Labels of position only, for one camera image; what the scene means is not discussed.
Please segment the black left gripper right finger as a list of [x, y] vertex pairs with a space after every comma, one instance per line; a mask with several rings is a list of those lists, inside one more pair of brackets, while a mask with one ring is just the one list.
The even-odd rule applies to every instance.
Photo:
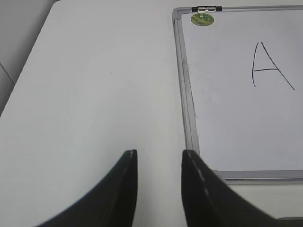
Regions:
[[189, 227], [288, 227], [227, 186], [193, 150], [184, 150], [181, 196]]

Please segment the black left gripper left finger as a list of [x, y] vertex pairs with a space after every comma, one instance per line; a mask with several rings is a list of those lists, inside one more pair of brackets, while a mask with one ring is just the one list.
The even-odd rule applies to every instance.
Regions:
[[43, 227], [131, 227], [138, 193], [137, 150], [125, 151], [98, 184]]

